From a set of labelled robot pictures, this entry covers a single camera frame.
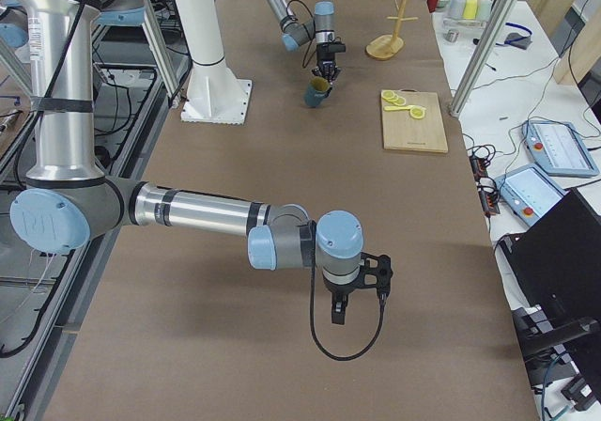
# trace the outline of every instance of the wooden cutting board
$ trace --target wooden cutting board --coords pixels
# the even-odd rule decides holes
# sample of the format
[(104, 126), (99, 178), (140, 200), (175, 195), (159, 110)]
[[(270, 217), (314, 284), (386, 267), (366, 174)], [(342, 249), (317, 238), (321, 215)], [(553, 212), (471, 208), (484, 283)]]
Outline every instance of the wooden cutting board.
[(391, 150), (429, 151), (447, 153), (449, 146), (442, 124), (439, 96), (436, 92), (408, 92), (395, 90), (407, 104), (425, 107), (425, 117), (416, 119), (409, 111), (384, 111), (384, 106), (393, 105), (381, 98), (382, 131), (384, 148)]

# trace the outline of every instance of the black monitor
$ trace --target black monitor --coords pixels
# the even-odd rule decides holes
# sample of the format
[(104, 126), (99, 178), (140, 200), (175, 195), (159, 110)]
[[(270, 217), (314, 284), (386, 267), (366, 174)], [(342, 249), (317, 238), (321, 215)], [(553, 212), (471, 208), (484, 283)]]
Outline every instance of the black monitor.
[[(519, 235), (510, 255), (528, 302), (540, 305), (554, 328), (583, 318), (601, 322), (601, 217), (577, 190)], [(601, 334), (563, 345), (601, 400)]]

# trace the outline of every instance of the blue joint cap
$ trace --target blue joint cap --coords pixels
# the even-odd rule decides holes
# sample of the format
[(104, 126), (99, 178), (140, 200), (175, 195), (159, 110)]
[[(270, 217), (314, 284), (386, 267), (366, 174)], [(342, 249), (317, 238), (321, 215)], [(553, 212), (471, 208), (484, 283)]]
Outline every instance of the blue joint cap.
[(319, 1), (316, 3), (316, 15), (332, 15), (334, 3), (332, 1)]
[(289, 34), (283, 33), (282, 42), (289, 52), (294, 52), (299, 49), (299, 44)]
[(319, 219), (316, 240), (319, 248), (334, 258), (353, 258), (363, 249), (359, 219), (347, 211), (330, 211)]
[(10, 48), (23, 47), (29, 40), (27, 31), (13, 23), (0, 24), (0, 37)]
[(144, 23), (144, 7), (127, 10), (108, 10), (96, 20), (102, 26), (140, 26)]
[(269, 226), (256, 226), (248, 233), (248, 259), (255, 269), (275, 270), (275, 243)]
[(67, 254), (90, 240), (85, 216), (70, 200), (48, 189), (27, 189), (10, 205), (19, 237), (48, 254)]

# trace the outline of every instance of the white pillar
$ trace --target white pillar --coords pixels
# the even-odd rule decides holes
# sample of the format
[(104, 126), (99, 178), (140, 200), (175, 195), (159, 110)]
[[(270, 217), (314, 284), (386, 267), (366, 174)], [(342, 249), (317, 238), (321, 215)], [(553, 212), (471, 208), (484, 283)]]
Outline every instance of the white pillar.
[(181, 119), (242, 124), (252, 82), (237, 80), (227, 67), (213, 0), (176, 0), (193, 59), (188, 101)]

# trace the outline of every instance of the yellow bottle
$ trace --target yellow bottle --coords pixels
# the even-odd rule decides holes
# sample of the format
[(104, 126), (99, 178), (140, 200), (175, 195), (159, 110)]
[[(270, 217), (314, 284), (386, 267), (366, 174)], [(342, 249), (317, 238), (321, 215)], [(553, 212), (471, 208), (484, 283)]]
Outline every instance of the yellow bottle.
[(466, 0), (466, 7), (463, 9), (463, 18), (465, 20), (474, 20), (478, 12), (477, 0)]

